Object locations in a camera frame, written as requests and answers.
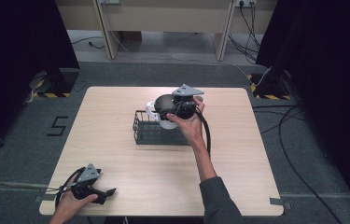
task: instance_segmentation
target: gray sleeve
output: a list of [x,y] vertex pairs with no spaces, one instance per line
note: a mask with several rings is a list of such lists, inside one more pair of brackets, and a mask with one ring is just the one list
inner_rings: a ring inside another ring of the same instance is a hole
[[230,198],[221,177],[204,180],[200,184],[205,224],[244,224],[241,212]]

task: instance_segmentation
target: yellow and black hazard tape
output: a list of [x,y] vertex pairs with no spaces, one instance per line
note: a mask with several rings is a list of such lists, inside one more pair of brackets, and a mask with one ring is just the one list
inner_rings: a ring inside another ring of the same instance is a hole
[[269,99],[269,100],[289,100],[290,96],[287,95],[255,95],[258,99]]
[[259,83],[259,79],[261,78],[261,76],[253,76],[253,75],[248,75],[247,76],[250,80],[250,82],[252,83],[250,85],[251,91],[253,92],[253,96],[258,98],[258,99],[269,99],[269,100],[290,100],[290,96],[288,94],[271,94],[270,92],[267,92],[266,90],[261,90],[263,88],[259,88],[259,86],[256,86],[256,83],[254,83],[253,81],[257,81],[257,83]]
[[47,98],[58,98],[58,97],[69,97],[70,93],[52,93],[52,92],[35,92],[35,97],[47,97]]
[[41,92],[38,91],[39,88],[41,88],[44,84],[45,79],[42,79],[41,81],[38,82],[37,84],[37,91],[34,93],[34,97],[47,97],[47,98],[58,98],[58,97],[69,97],[70,92]]

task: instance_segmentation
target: person's right hand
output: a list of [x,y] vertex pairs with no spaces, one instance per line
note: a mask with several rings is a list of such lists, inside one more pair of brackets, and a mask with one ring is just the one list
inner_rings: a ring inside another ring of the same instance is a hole
[[[195,104],[197,105],[197,110],[202,114],[204,109],[204,103],[200,102],[197,98],[194,97]],[[181,119],[177,115],[168,114],[166,117],[175,122],[180,128],[184,137],[189,141],[189,144],[193,145],[198,141],[203,141],[203,132],[202,132],[202,122],[196,114],[194,114],[190,119]]]
[[[77,175],[73,175],[69,184],[74,183]],[[65,223],[70,220],[76,213],[88,203],[92,203],[98,198],[97,194],[91,194],[84,199],[76,199],[72,190],[67,189],[58,204],[49,224]]]

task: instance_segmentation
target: black backdrop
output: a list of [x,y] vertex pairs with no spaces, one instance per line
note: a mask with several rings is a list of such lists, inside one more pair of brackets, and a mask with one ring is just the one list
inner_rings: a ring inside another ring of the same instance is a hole
[[42,70],[78,68],[54,0],[0,1],[0,137]]
[[350,4],[279,0],[257,63],[280,65],[350,188]]

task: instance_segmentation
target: black wire basket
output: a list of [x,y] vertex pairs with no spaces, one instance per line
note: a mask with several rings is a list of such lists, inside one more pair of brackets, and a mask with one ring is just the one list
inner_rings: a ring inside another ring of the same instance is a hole
[[189,143],[179,128],[167,130],[151,118],[145,110],[136,110],[133,121],[134,140],[137,145],[187,146]]

